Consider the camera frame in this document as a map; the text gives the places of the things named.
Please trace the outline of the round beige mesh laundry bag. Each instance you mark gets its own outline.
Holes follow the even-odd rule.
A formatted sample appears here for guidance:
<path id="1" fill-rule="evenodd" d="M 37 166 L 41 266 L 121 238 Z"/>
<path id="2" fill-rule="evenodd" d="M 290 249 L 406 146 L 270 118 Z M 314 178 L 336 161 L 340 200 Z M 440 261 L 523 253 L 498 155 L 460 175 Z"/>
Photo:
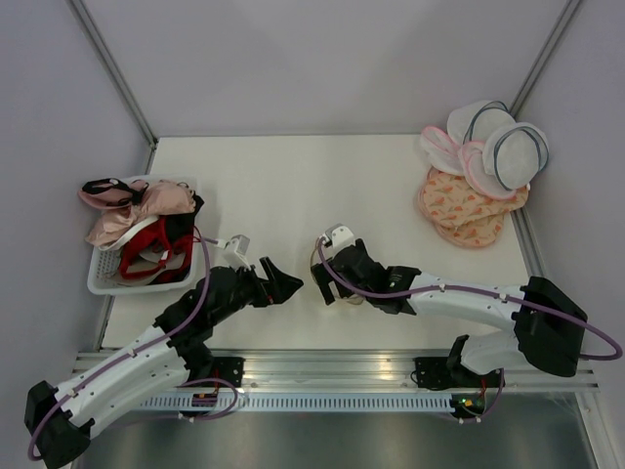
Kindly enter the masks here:
<path id="1" fill-rule="evenodd" d="M 316 242 L 312 248 L 312 252 L 310 254 L 310 259 L 309 259 L 309 268 L 310 268 L 310 273 L 311 273 L 311 266 L 313 264 L 321 264 L 320 262 L 320 258 L 318 256 L 318 243 Z M 332 287 L 336 287 L 339 290 L 340 299 L 337 299 L 335 302 L 342 302 L 344 304 L 349 304 L 352 306 L 358 306 L 361 305 L 364 301 L 364 298 L 355 294 L 355 293 L 349 293 L 347 289 L 345 289 L 342 286 L 337 286 L 336 284 L 332 284 Z"/>

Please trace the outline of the pink satin bra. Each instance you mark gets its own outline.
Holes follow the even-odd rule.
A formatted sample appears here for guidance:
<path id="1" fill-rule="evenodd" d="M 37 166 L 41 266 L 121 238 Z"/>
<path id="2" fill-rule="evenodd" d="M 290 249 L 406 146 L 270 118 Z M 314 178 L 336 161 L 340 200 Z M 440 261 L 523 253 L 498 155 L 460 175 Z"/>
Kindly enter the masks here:
<path id="1" fill-rule="evenodd" d="M 195 191 L 185 182 L 157 180 L 149 187 L 140 204 L 114 210 L 100 210 L 101 217 L 86 236 L 86 241 L 97 247 L 119 239 L 133 225 L 149 216 L 189 213 L 194 208 Z"/>

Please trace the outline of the pink black item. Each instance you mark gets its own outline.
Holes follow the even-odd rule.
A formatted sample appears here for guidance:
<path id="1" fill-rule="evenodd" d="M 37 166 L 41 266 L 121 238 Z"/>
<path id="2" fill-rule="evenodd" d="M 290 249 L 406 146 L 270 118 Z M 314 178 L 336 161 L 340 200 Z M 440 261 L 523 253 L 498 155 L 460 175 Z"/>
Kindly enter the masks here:
<path id="1" fill-rule="evenodd" d="M 103 178 L 85 183 L 78 196 L 93 208 L 114 210 L 140 204 L 148 187 L 144 180 L 126 183 L 117 178 Z"/>

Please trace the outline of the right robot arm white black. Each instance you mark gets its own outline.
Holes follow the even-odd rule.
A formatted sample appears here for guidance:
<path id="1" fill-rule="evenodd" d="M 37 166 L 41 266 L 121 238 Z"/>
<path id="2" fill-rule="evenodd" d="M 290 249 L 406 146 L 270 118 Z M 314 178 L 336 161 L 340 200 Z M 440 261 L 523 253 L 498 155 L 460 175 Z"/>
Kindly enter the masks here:
<path id="1" fill-rule="evenodd" d="M 526 285 L 452 284 L 405 266 L 385 267 L 368 254 L 361 239 L 333 242 L 322 237 L 311 268 L 325 303 L 359 296 L 389 314 L 449 317 L 492 327 L 486 335 L 458 336 L 438 358 L 442 383 L 431 375 L 427 389 L 475 387 L 503 370 L 530 365 L 553 376 L 576 374 L 587 315 L 552 282 L 531 277 Z"/>

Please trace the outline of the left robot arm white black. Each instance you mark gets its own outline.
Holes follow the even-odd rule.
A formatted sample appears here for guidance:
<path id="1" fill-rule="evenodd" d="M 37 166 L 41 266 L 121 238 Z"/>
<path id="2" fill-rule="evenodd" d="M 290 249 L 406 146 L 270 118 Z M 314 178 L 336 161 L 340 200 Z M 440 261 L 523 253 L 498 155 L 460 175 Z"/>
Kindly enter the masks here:
<path id="1" fill-rule="evenodd" d="M 126 347 L 62 383 L 32 386 L 24 413 L 29 459 L 63 468 L 136 405 L 185 383 L 207 384 L 214 358 L 205 343 L 214 328 L 248 306 L 281 305 L 304 285 L 270 258 L 260 263 L 263 277 L 254 268 L 210 269 Z"/>

